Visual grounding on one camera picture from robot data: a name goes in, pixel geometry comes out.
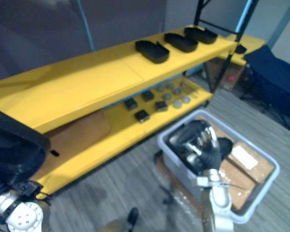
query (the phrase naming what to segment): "white label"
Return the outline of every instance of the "white label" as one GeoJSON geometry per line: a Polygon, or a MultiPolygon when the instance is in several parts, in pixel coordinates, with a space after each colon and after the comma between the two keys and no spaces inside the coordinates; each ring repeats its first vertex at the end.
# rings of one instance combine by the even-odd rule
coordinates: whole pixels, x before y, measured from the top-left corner
{"type": "Polygon", "coordinates": [[[258,164],[258,161],[239,145],[232,149],[232,154],[249,170],[258,164]]]}

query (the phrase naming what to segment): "screw hole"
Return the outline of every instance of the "screw hole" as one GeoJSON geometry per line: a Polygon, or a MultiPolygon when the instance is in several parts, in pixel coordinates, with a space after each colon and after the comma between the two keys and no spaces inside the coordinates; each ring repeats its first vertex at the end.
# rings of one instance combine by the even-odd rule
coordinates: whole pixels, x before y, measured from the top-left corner
{"type": "Polygon", "coordinates": [[[55,150],[51,150],[50,153],[56,157],[60,156],[60,154],[55,150]]]}

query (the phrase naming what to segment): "white plastic bin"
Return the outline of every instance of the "white plastic bin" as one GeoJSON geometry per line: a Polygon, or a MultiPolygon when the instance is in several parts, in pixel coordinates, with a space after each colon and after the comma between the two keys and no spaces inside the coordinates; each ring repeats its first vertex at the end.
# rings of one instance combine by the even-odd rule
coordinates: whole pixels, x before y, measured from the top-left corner
{"type": "Polygon", "coordinates": [[[196,110],[191,114],[189,114],[188,116],[186,116],[185,118],[183,118],[182,120],[178,121],[176,124],[172,125],[168,129],[163,131],[158,136],[158,144],[160,148],[163,150],[164,164],[183,183],[183,185],[191,192],[191,194],[197,200],[200,201],[201,192],[197,187],[193,188],[191,186],[191,180],[195,178],[195,174],[184,165],[184,163],[180,160],[180,158],[167,146],[165,141],[170,133],[172,133],[180,126],[185,125],[190,121],[194,120],[198,116],[203,116],[204,118],[207,118],[210,122],[214,123],[217,127],[219,127],[222,131],[224,131],[228,136],[232,137],[235,142],[238,141],[245,142],[274,166],[272,173],[268,176],[266,181],[263,184],[257,185],[254,188],[254,190],[252,191],[251,195],[247,199],[242,209],[236,212],[234,211],[231,212],[231,218],[234,223],[244,224],[249,221],[256,207],[260,204],[265,194],[269,190],[271,184],[279,175],[280,172],[279,164],[270,155],[266,154],[259,147],[252,144],[252,142],[250,142],[245,137],[234,131],[232,128],[226,126],[222,121],[220,121],[207,111],[196,110]]]}

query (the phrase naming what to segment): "shelf board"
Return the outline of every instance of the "shelf board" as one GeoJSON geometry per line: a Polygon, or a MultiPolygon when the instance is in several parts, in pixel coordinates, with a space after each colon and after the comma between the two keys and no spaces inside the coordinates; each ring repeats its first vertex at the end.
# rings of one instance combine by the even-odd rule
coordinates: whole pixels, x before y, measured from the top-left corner
{"type": "Polygon", "coordinates": [[[45,133],[236,46],[219,37],[184,53],[166,44],[163,35],[143,38],[160,41],[170,50],[162,64],[150,62],[129,42],[0,80],[0,111],[45,133]]]}
{"type": "Polygon", "coordinates": [[[169,91],[165,90],[161,93],[155,89],[151,90],[155,99],[149,102],[144,102],[140,95],[134,97],[138,107],[132,111],[128,111],[123,103],[105,109],[104,116],[110,124],[110,134],[51,172],[47,174],[36,173],[33,180],[44,186],[43,192],[51,194],[212,97],[211,93],[186,78],[180,77],[172,82],[178,86],[183,80],[189,87],[185,88],[185,92],[181,95],[167,101],[168,110],[166,112],[157,113],[154,102],[161,101],[162,94],[169,91]],[[173,101],[184,95],[190,96],[191,102],[183,103],[180,109],[175,109],[172,106],[173,101]],[[145,109],[150,114],[150,119],[142,124],[134,118],[134,113],[141,109],[145,109]]]}
{"type": "MultiPolygon", "coordinates": [[[[235,35],[231,34],[228,37],[226,37],[226,39],[234,41],[235,35]]],[[[244,46],[245,48],[247,48],[247,50],[243,54],[234,53],[231,58],[231,62],[238,64],[240,66],[244,66],[246,65],[246,60],[244,60],[244,55],[249,54],[261,48],[265,44],[265,41],[262,39],[258,39],[256,37],[249,36],[249,35],[243,35],[240,40],[240,44],[244,46]]],[[[219,55],[219,58],[221,59],[226,59],[227,57],[228,57],[228,53],[222,53],[219,55]]]]}

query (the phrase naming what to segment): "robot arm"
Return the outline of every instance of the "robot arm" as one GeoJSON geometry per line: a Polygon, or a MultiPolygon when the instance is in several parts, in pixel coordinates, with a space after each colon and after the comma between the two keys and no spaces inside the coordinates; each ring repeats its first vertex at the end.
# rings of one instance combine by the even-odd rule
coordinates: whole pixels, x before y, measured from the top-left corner
{"type": "Polygon", "coordinates": [[[218,172],[223,159],[232,150],[232,142],[218,139],[206,121],[195,120],[174,132],[168,144],[196,174],[192,186],[202,188],[204,232],[232,232],[229,185],[222,182],[218,172]]]}
{"type": "Polygon", "coordinates": [[[49,232],[49,206],[28,179],[41,167],[49,140],[0,112],[0,214],[11,232],[49,232]]]}

